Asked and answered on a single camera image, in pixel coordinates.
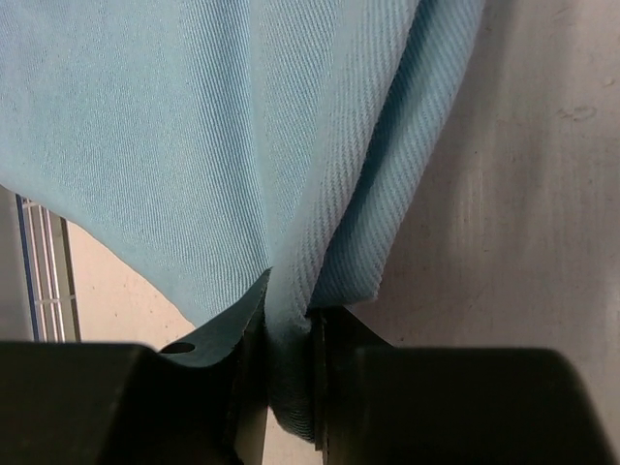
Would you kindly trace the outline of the light blue trousers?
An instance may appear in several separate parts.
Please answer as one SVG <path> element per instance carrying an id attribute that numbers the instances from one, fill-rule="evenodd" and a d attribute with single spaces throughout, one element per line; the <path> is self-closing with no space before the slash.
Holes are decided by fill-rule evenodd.
<path id="1" fill-rule="evenodd" d="M 314 438 L 312 308 L 375 297 L 480 1 L 5 1 L 1 182 L 195 325 L 261 274 L 269 403 Z"/>

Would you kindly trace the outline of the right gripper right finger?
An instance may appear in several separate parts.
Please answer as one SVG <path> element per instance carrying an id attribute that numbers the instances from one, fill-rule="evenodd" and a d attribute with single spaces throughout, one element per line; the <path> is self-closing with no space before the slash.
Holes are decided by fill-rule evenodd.
<path id="1" fill-rule="evenodd" d="M 345 307 L 311 312 L 315 449 L 324 464 L 369 464 L 376 440 L 364 352 L 388 345 Z"/>

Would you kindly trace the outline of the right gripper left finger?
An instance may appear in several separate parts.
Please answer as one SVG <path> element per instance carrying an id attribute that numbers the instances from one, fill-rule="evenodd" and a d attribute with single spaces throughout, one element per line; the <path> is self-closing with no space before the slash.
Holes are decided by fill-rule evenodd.
<path id="1" fill-rule="evenodd" d="M 181 369 L 167 435 L 191 464 L 261 464 L 266 428 L 266 270 L 231 307 L 160 355 Z"/>

